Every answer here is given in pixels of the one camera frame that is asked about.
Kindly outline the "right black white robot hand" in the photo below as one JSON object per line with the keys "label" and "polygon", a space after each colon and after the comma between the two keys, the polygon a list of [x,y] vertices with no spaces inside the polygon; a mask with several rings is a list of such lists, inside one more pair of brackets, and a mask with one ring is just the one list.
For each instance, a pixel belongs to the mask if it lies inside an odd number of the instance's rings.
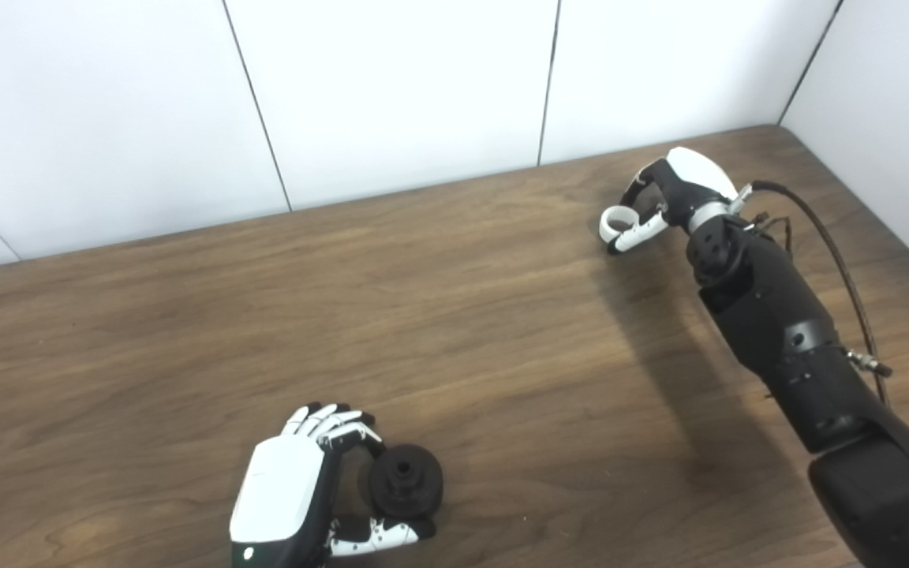
{"label": "right black white robot hand", "polygon": [[[660,203],[639,212],[636,201],[653,185],[659,188]],[[668,227],[682,227],[692,234],[707,220],[736,215],[743,206],[742,194],[721,166],[700,152],[675,147],[640,169],[619,204],[602,212],[599,235],[609,254],[618,255]]]}

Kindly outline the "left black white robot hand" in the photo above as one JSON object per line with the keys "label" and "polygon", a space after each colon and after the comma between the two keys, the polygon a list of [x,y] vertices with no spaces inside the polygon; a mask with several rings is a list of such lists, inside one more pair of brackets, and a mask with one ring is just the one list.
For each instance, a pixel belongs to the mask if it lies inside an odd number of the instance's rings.
{"label": "left black white robot hand", "polygon": [[[324,567],[433,538],[444,493],[439,459],[412,443],[387,446],[375,423],[347,404],[313,402],[258,443],[230,517],[231,566]],[[372,459],[368,517],[335,513],[353,448]]]}

